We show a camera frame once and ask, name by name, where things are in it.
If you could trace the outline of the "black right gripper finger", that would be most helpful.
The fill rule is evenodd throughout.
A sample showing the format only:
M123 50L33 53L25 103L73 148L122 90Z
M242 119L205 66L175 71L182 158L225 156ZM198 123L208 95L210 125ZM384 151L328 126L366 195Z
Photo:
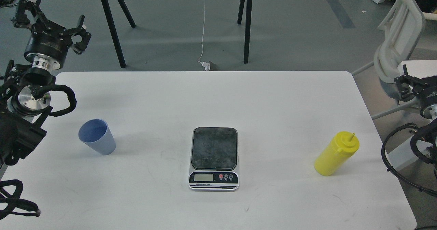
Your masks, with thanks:
M395 87L398 98L402 101L412 100L416 97L419 101L433 98L434 73L417 73L414 67L407 64L398 66L400 75L395 77Z

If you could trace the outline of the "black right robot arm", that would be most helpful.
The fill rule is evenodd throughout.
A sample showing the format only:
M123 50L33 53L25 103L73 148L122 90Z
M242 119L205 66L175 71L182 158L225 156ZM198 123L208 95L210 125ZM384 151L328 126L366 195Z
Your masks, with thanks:
M381 158L386 170L398 180L420 192L436 197L435 189L417 184L400 173L401 169L416 160L431 165L433 173L436 173L436 75L412 76L404 62L401 64L401 74L394 79L394 82L400 96L409 97L411 105L418 106L420 116L429 120L429 124L419 127L415 123L406 123L395 128L383 141ZM408 130L411 137L388 153L386 150L388 141L403 130Z

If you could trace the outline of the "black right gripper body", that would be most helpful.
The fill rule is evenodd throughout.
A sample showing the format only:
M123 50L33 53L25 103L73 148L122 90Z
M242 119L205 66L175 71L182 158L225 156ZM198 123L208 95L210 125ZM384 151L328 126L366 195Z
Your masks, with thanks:
M426 84L419 87L417 99L420 106L420 115L426 119L436 119L437 116L437 87L436 84Z

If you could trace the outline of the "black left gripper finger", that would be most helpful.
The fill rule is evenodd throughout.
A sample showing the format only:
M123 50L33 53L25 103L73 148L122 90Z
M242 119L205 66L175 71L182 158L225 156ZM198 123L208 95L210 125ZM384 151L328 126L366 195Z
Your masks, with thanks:
M83 26L84 20L85 15L82 14L79 17L77 26L75 28L65 30L65 44L78 55L83 54L91 39L91 33L87 32L86 28ZM81 40L73 43L72 37L74 36L80 36Z
M15 28L32 30L31 21L26 14L26 12L29 11L33 18L36 19L35 23L42 26L42 30L50 31L52 29L51 22L39 7L41 1L42 0L36 0L35 2L31 2L28 0L20 0L16 7L15 15L12 18L13 26Z

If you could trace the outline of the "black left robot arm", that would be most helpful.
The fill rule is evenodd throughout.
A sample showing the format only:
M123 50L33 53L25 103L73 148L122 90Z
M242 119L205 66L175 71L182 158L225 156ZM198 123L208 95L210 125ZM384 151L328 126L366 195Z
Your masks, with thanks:
M10 60L1 76L1 168L16 165L33 152L47 132L42 125L47 117L72 112L77 105L70 87L56 84L53 70L64 66L72 49L80 55L91 39L81 15L75 28L67 29L49 20L40 9L42 0L20 0L15 28L26 28L31 36L24 51L28 65Z

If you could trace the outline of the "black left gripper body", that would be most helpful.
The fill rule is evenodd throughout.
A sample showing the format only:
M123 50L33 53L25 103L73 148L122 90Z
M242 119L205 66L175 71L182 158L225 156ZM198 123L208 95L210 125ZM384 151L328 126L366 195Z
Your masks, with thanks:
M31 25L30 30L31 37L24 52L25 59L33 62L35 56L45 55L53 59L54 70L63 68L68 49L72 46L72 39L62 37L58 33L49 34L37 24Z

